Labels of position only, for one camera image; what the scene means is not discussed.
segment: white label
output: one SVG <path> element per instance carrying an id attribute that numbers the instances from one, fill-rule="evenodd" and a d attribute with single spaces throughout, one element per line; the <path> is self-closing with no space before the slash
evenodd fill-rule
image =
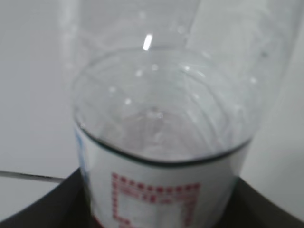
<path id="1" fill-rule="evenodd" d="M 148 165 L 77 130 L 92 212 L 104 228 L 210 228 L 232 193 L 247 147 L 180 167 Z"/>

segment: white tile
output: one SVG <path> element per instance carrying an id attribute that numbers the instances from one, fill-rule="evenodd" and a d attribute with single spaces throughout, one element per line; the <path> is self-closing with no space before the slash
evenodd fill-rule
<path id="1" fill-rule="evenodd" d="M 57 185 L 45 181 L 0 177 L 0 221 L 31 205 Z"/>

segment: water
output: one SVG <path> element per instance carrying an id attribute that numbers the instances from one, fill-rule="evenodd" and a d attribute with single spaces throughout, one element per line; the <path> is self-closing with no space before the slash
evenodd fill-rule
<path id="1" fill-rule="evenodd" d="M 160 161 L 233 149 L 258 122 L 258 89 L 203 55 L 121 51 L 91 63 L 74 84 L 74 114 L 97 140 Z"/>

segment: clear plastic bottle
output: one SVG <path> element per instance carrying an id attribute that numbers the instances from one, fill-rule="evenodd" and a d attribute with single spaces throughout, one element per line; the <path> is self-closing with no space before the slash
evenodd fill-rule
<path id="1" fill-rule="evenodd" d="M 212 227 L 275 96 L 304 2 L 63 3 L 93 215 L 105 228 Z"/>

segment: red border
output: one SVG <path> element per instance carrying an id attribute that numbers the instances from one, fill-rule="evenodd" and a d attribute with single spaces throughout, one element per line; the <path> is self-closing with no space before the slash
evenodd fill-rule
<path id="1" fill-rule="evenodd" d="M 118 215 L 118 194 L 120 191 L 125 191 L 125 194 L 133 196 L 131 190 L 136 190 L 141 193 L 140 200 L 147 203 L 157 203 L 158 196 L 176 195 L 180 200 L 185 200 L 184 207 L 187 210 L 185 218 L 185 226 L 192 224 L 193 212 L 197 203 L 197 198 L 200 192 L 200 183 L 187 184 L 184 186 L 151 186 L 141 182 L 135 182 L 125 176 L 112 173 L 112 212 L 113 219 L 120 223 L 119 228 L 135 228 L 132 226 L 130 220 L 122 218 Z M 162 204 L 170 204 L 171 200 L 163 200 Z"/>

